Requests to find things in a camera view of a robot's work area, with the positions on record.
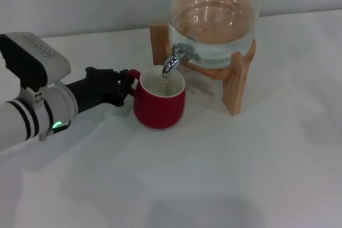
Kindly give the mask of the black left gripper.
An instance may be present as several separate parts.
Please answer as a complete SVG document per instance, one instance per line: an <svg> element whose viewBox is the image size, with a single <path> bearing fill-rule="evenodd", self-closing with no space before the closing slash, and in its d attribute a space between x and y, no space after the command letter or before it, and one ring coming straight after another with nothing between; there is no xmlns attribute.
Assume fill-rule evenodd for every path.
<svg viewBox="0 0 342 228"><path fill-rule="evenodd" d="M125 98L133 91L134 71L87 67L84 79L70 83L66 87L77 102L77 112L82 113L102 103L121 107Z"/></svg>

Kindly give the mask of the red ceramic cup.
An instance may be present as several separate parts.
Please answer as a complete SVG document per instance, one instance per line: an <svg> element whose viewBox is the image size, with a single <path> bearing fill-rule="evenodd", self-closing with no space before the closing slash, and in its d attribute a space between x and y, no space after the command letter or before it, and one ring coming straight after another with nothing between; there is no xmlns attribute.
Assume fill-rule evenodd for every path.
<svg viewBox="0 0 342 228"><path fill-rule="evenodd" d="M162 66L155 65L139 72L131 69L130 78L137 80L133 96L133 111L143 125L153 129L166 129L181 118L185 106L185 80L178 71L162 76Z"/></svg>

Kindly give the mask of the chrome faucet tap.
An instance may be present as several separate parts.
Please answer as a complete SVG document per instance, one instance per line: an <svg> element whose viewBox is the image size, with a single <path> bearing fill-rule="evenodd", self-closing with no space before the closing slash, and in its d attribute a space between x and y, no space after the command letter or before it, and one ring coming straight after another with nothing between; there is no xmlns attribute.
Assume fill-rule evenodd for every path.
<svg viewBox="0 0 342 228"><path fill-rule="evenodd" d="M195 51L195 49L185 43L175 42L172 44L172 53L166 59L162 68L162 76L170 77L172 72L184 62L190 60L200 61L201 56Z"/></svg>

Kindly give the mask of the glass water dispenser jar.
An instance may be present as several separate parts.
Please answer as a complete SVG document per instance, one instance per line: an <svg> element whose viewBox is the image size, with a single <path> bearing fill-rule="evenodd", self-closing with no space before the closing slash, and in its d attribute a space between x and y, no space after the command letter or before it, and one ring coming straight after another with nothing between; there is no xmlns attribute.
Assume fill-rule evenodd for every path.
<svg viewBox="0 0 342 228"><path fill-rule="evenodd" d="M169 42L193 47L200 55L194 65L228 67L233 53L250 50L260 6L261 0L172 0Z"/></svg>

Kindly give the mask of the wooden dispenser stand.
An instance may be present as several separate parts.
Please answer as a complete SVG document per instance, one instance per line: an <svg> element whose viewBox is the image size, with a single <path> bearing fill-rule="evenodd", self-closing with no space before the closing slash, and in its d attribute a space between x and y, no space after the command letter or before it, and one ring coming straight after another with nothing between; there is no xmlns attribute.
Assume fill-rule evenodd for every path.
<svg viewBox="0 0 342 228"><path fill-rule="evenodd" d="M162 65L171 54L169 45L168 25L166 22L156 21L150 24L150 39L154 65ZM223 86L222 101L230 114L240 113L249 66L254 58L256 42L245 56L236 52L232 55L231 64L223 69L204 69L185 62L183 65L214 80L221 80Z"/></svg>

